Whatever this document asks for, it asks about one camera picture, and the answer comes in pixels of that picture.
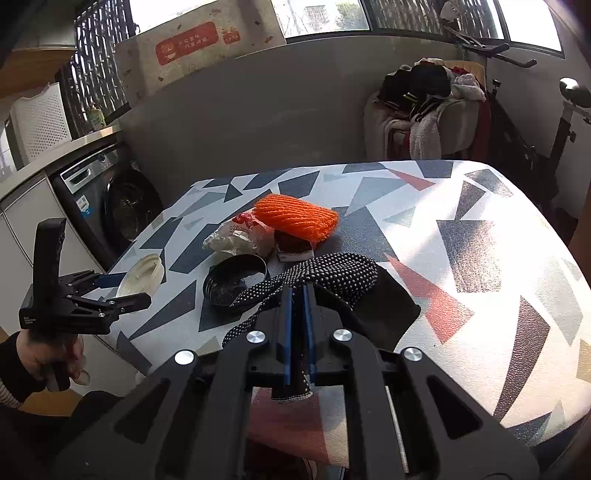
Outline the person's left forearm sleeve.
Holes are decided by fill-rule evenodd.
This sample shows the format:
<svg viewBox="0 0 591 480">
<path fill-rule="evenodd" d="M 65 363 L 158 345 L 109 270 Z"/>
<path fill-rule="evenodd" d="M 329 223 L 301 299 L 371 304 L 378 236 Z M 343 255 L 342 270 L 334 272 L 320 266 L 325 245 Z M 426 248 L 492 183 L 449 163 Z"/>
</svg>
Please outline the person's left forearm sleeve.
<svg viewBox="0 0 591 480">
<path fill-rule="evenodd" d="M 17 352 L 17 338 L 18 333 L 14 333 L 0 345 L 0 401 L 14 409 L 46 387 L 43 380 L 35 379 L 23 366 Z"/>
</svg>

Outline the person's left hand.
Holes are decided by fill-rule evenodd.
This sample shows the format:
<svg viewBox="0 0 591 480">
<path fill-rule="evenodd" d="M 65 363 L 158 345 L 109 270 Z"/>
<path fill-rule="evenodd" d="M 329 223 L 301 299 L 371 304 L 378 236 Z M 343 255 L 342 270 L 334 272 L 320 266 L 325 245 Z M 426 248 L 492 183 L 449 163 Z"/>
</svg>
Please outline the person's left hand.
<svg viewBox="0 0 591 480">
<path fill-rule="evenodd" d="M 16 338 L 16 351 L 24 368 L 37 380 L 45 379 L 49 370 L 61 366 L 76 384 L 87 386 L 90 382 L 80 335 L 66 335 L 46 342 L 29 330 L 21 330 Z"/>
</svg>

